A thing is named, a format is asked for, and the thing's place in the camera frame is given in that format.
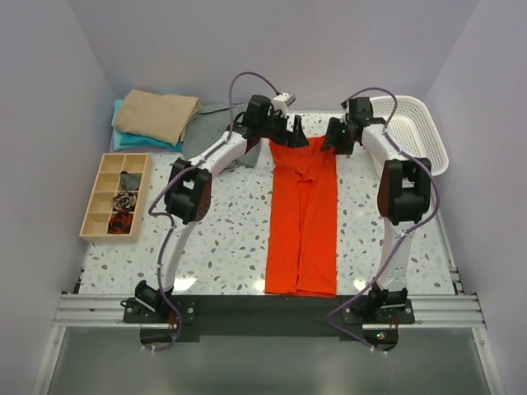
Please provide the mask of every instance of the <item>white wall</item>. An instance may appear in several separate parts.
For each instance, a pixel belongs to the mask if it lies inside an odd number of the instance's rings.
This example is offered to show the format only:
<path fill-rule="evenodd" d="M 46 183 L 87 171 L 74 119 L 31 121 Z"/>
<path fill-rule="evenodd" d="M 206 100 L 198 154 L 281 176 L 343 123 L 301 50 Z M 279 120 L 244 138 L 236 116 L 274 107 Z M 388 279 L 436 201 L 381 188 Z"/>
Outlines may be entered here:
<path fill-rule="evenodd" d="M 427 94 L 447 145 L 443 215 L 502 378 L 527 392 L 527 4 L 481 0 Z"/>
<path fill-rule="evenodd" d="M 0 393 L 30 393 L 78 275 L 113 99 L 65 0 L 0 2 Z"/>
<path fill-rule="evenodd" d="M 263 73 L 297 108 L 373 84 L 423 98 L 477 0 L 69 0 L 110 85 L 225 101 Z M 268 92 L 246 79 L 238 100 Z"/>

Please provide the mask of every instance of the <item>glass panel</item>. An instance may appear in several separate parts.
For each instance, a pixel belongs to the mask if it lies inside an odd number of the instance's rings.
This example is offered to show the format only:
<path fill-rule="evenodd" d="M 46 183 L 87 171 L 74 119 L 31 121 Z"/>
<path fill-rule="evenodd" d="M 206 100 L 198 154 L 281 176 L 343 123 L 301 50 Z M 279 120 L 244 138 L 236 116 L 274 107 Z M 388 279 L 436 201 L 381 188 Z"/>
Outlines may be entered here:
<path fill-rule="evenodd" d="M 389 395 L 489 394 L 472 331 L 402 331 Z M 203 337 L 152 357 L 136 328 L 70 328 L 50 395 L 384 394 L 387 359 L 333 338 Z"/>

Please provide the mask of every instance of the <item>black mounting plate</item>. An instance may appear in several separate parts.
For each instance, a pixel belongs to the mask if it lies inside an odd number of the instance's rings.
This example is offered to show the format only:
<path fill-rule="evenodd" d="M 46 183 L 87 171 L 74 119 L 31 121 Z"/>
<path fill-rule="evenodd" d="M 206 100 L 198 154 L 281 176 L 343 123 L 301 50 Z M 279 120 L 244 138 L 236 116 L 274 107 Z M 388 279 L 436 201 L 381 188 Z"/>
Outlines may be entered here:
<path fill-rule="evenodd" d="M 368 301 L 368 296 L 360 296 L 355 306 L 360 306 Z M 359 314 L 354 314 L 353 309 L 343 310 L 343 321 L 347 325 L 362 325 L 365 323 L 382 323 L 390 325 L 395 324 L 396 318 L 399 318 L 399 323 L 415 323 L 413 315 L 413 306 L 410 299 L 406 299 L 404 308 L 383 308 L 375 312 L 374 318 L 363 318 Z"/>
<path fill-rule="evenodd" d="M 353 340 L 325 321 L 328 313 L 351 299 L 281 295 L 171 295 L 182 314 L 183 331 L 179 342 L 199 342 L 201 336 L 339 337 Z M 168 323 L 167 317 L 152 312 L 134 298 L 124 300 L 124 323 Z M 414 323 L 412 313 L 398 312 L 399 323 Z M 350 318 L 345 310 L 332 320 L 363 336 L 363 323 L 387 323 Z"/>

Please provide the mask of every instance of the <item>folded cloth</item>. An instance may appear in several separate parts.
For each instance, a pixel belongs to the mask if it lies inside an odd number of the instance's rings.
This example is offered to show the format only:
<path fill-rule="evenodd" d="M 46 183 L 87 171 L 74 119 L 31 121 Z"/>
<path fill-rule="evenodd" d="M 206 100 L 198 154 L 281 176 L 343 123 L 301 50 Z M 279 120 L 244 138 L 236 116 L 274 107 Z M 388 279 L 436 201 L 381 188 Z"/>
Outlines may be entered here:
<path fill-rule="evenodd" d="M 115 119 L 117 118 L 117 113 L 119 112 L 123 101 L 117 99 L 114 102 L 114 117 L 112 118 L 112 127 L 114 127 L 112 142 L 111 142 L 111 151 L 135 151 L 135 152 L 144 152 L 144 151 L 172 151 L 172 152 L 181 152 L 183 144 L 180 142 L 173 146 L 168 142 L 160 142 L 155 138 L 138 136 L 135 134 L 123 133 L 115 128 Z"/>
<path fill-rule="evenodd" d="M 235 105 L 234 115 L 245 111 L 246 107 L 246 105 Z M 230 121 L 229 105 L 201 105 L 187 125 L 183 157 L 191 159 L 207 150 L 228 129 Z M 238 158 L 236 164 L 254 167 L 259 153 L 260 143 Z"/>
<path fill-rule="evenodd" d="M 152 137 L 175 146 L 198 109 L 199 98 L 156 95 L 132 89 L 115 119 L 120 132 Z"/>

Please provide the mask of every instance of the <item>terrazzo table surface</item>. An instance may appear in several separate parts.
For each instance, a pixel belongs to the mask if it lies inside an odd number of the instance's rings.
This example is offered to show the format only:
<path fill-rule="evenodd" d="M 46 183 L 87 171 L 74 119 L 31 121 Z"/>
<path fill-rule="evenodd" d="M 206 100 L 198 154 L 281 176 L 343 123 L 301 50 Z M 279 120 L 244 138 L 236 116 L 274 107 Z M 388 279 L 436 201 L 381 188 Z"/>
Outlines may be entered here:
<path fill-rule="evenodd" d="M 324 135 L 330 116 L 303 114 L 305 134 Z M 79 293 L 132 294 L 137 283 L 155 270 L 157 251 L 169 221 L 150 217 L 147 207 L 166 186 L 170 164 L 179 157 L 152 154 L 140 240 L 135 244 L 90 244 Z M 384 223 L 376 206 L 379 178 L 368 152 L 359 146 L 352 156 L 337 157 L 337 169 L 338 293 L 352 295 L 375 275 L 380 264 Z M 213 180 L 212 206 L 189 237 L 174 293 L 263 294 L 272 193 L 273 158 L 268 141 L 263 141 L 254 169 L 239 166 L 224 170 Z M 454 294 L 448 254 L 437 221 L 415 234 L 408 264 L 408 293 Z"/>

